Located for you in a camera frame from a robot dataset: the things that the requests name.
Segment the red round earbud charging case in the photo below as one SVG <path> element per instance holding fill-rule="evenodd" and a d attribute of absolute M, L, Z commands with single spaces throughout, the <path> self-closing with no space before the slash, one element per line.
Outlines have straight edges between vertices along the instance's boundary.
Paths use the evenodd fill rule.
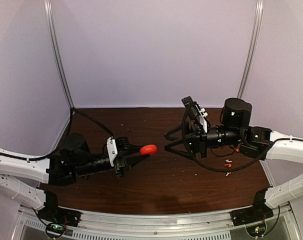
<path fill-rule="evenodd" d="M 158 151 L 158 147 L 154 144 L 144 145 L 140 148 L 139 153 L 142 156 L 154 155 Z"/>

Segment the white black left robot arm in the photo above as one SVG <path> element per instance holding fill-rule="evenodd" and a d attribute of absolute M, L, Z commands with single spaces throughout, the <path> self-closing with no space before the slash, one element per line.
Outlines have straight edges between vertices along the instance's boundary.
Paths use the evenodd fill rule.
<path fill-rule="evenodd" d="M 80 133 L 67 136 L 54 151 L 43 156 L 21 154 L 0 148 L 0 191 L 12 199 L 43 210 L 52 222 L 59 222 L 63 210 L 57 206 L 55 194 L 46 193 L 20 181 L 34 180 L 50 186 L 64 187 L 76 183 L 77 177 L 114 171 L 118 177 L 139 162 L 155 154 L 154 144 L 134 145 L 127 137 L 109 137 L 100 153 L 92 153 Z"/>

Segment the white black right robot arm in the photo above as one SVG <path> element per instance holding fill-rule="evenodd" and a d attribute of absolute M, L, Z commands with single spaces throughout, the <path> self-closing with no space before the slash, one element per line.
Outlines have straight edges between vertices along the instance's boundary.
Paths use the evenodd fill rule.
<path fill-rule="evenodd" d="M 250 126 L 252 105 L 240 98 L 225 100 L 220 112 L 219 125 L 211 125 L 208 113 L 190 96 L 183 98 L 185 112 L 181 124 L 164 134 L 170 141 L 164 149 L 167 152 L 189 159 L 209 171 L 223 173 L 197 159 L 208 151 L 230 147 L 232 153 L 239 153 L 252 160 L 234 168 L 237 172 L 258 161 L 283 160 L 303 164 L 303 138 L 282 134 L 270 128 Z"/>

